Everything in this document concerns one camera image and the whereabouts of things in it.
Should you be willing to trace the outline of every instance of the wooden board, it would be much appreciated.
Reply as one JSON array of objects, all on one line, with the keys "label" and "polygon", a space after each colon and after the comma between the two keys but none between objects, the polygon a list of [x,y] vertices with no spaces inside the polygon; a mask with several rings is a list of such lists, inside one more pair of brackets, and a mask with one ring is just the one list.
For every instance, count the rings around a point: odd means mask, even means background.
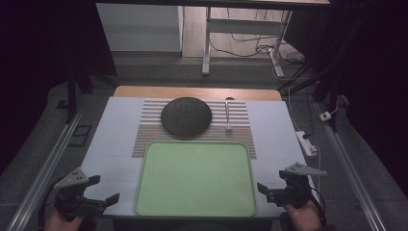
[{"label": "wooden board", "polygon": [[168,88],[120,86],[114,97],[140,98],[178,98],[195,97],[199,99],[219,99],[233,97],[236,100],[249,101],[282,101],[277,90],[244,90],[244,89],[202,89],[202,88]]}]

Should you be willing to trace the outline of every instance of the green mat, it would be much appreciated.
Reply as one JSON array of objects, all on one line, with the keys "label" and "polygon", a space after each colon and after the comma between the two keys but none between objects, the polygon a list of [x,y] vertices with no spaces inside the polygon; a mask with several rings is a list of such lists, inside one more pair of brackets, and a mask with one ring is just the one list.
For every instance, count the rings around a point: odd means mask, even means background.
[{"label": "green mat", "polygon": [[247,147],[240,142],[151,142],[135,210],[141,216],[253,216],[256,200]]}]

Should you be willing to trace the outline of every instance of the metal rail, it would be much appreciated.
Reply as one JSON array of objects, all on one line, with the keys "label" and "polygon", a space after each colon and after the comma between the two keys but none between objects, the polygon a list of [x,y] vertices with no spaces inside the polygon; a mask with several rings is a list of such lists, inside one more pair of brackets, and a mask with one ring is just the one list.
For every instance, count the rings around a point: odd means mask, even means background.
[{"label": "metal rail", "polygon": [[[323,113],[318,104],[316,104],[316,107],[319,112]],[[348,178],[348,182],[350,182],[351,188],[354,190],[354,194],[362,204],[363,211],[367,217],[371,229],[376,231],[387,230],[374,203],[372,202],[370,194],[365,189],[358,172],[352,164],[339,135],[333,132],[328,123],[324,123],[324,129],[326,130],[327,136],[339,157],[339,161],[343,167],[345,175]]]},{"label": "metal rail", "polygon": [[78,113],[72,119],[71,123],[65,126],[63,132],[57,140],[57,143],[54,145],[51,153],[48,155],[47,159],[39,170],[36,179],[24,196],[24,199],[22,200],[20,206],[14,214],[12,221],[9,224],[9,227],[7,228],[8,231],[22,231],[27,225],[27,222],[30,220],[30,217],[35,210],[38,201],[41,198],[41,195],[43,194],[55,167],[57,166],[58,161],[64,153],[69,138],[74,132],[75,127],[82,116],[83,108],[89,101],[87,96],[83,96],[83,98],[85,99],[80,100],[79,102]]}]

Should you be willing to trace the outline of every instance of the white table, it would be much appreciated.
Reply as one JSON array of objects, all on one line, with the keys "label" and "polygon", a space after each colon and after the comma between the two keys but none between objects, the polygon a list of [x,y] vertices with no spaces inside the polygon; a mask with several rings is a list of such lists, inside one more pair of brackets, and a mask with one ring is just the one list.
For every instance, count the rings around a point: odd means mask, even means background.
[{"label": "white table", "polygon": [[[87,176],[101,175],[99,184],[87,188],[85,196],[105,199],[120,193],[117,204],[106,216],[139,218],[134,210],[135,195],[143,159],[132,158],[144,99],[111,97],[82,163]],[[278,170],[295,162],[305,164],[285,102],[246,101],[257,158],[251,160],[254,182],[269,188],[285,188]],[[256,190],[255,218],[279,217],[283,209],[267,203]]]}]

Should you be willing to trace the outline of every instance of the black round lid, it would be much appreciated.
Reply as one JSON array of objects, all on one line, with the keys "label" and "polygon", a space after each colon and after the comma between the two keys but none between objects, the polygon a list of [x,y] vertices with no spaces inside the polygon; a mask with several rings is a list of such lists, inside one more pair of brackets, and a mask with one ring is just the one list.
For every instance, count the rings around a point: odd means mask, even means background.
[{"label": "black round lid", "polygon": [[166,130],[180,137],[192,137],[204,132],[211,124],[213,113],[202,100],[181,97],[170,101],[162,110],[161,120]]}]

